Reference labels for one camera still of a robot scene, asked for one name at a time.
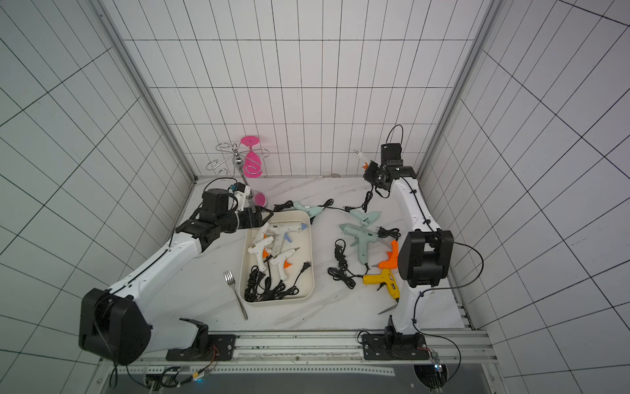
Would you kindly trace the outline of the white glue gun corner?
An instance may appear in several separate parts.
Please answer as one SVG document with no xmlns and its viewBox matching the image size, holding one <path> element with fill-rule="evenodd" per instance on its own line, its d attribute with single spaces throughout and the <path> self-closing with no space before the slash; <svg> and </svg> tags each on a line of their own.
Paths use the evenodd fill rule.
<svg viewBox="0 0 630 394">
<path fill-rule="evenodd" d="M 366 154 L 364 154 L 362 151 L 359 151 L 359 150 L 355 149 L 354 152 L 359 157 L 360 167 L 364 170 L 364 172 L 367 172 L 367 170 L 373 164 L 373 160 L 369 159 L 366 156 Z"/>
</svg>

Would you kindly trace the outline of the white glue gun blue trigger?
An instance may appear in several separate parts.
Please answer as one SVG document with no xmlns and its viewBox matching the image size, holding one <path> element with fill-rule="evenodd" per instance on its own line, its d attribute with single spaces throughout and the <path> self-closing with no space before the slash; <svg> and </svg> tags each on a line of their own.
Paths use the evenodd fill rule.
<svg viewBox="0 0 630 394">
<path fill-rule="evenodd" d="M 308 226 L 301 222 L 273 223 L 270 225 L 268 231 L 274 236 L 273 246 L 281 247 L 284 241 L 289 243 L 293 242 L 289 233 L 302 232 L 307 228 Z"/>
</svg>

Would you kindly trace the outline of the cream plastic storage box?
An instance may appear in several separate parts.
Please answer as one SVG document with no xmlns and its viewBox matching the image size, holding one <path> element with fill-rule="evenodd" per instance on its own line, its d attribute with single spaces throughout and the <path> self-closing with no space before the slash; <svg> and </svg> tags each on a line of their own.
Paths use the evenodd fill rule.
<svg viewBox="0 0 630 394">
<path fill-rule="evenodd" d="M 237 290 L 247 306 L 297 304 L 315 289 L 310 217 L 300 210 L 274 213 L 245 233 Z"/>
</svg>

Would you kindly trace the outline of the white glue gun orange trigger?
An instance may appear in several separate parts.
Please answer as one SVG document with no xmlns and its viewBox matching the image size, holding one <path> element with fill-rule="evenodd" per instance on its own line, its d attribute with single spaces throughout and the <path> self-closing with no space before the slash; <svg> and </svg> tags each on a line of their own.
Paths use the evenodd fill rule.
<svg viewBox="0 0 630 394">
<path fill-rule="evenodd" d="M 288 259 L 294 256 L 299 249 L 299 247 L 288 249 L 287 251 L 283 251 L 269 260 L 271 270 L 275 270 L 278 277 L 282 281 L 285 281 L 288 278 L 285 270 L 293 265 L 291 262 L 288 261 Z"/>
</svg>

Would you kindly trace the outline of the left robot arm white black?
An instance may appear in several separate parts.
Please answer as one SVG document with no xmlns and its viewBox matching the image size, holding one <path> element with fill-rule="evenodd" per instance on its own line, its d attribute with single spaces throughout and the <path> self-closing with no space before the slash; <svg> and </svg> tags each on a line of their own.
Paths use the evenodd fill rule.
<svg viewBox="0 0 630 394">
<path fill-rule="evenodd" d="M 145 312 L 161 289 L 223 233 L 260 228 L 272 217 L 255 205 L 249 188 L 205 190 L 192 215 L 174 229 L 168 242 L 131 274 L 81 301 L 78 345 L 117 365 L 129 365 L 154 351 L 190 352 L 205 357 L 208 326 L 191 318 L 159 323 Z"/>
</svg>

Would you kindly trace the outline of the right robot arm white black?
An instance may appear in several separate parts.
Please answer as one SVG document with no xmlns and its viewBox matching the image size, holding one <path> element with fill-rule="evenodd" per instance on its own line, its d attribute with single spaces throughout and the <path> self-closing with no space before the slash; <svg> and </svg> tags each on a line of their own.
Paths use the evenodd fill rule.
<svg viewBox="0 0 630 394">
<path fill-rule="evenodd" d="M 429 213 L 411 167 L 372 161 L 365 166 L 364 179 L 376 192 L 388 192 L 405 220 L 398 258 L 400 301 L 390 315 L 390 323 L 397 333 L 415 334 L 428 297 L 446 280 L 454 238 Z"/>
</svg>

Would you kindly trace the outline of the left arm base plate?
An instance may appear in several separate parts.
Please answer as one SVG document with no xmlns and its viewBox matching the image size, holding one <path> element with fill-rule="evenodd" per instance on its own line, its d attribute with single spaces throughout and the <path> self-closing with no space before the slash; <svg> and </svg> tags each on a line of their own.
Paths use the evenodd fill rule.
<svg viewBox="0 0 630 394">
<path fill-rule="evenodd" d="M 236 344 L 236 335 L 203 335 L 186 349 L 171 349 L 166 360 L 173 362 L 231 361 Z"/>
</svg>

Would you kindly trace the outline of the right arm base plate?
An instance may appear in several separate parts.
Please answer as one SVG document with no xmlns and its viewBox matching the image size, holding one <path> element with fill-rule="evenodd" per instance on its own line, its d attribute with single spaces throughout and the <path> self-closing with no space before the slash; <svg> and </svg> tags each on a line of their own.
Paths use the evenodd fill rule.
<svg viewBox="0 0 630 394">
<path fill-rule="evenodd" d="M 359 336 L 366 361 L 428 361 L 422 334 L 368 334 Z"/>
</svg>

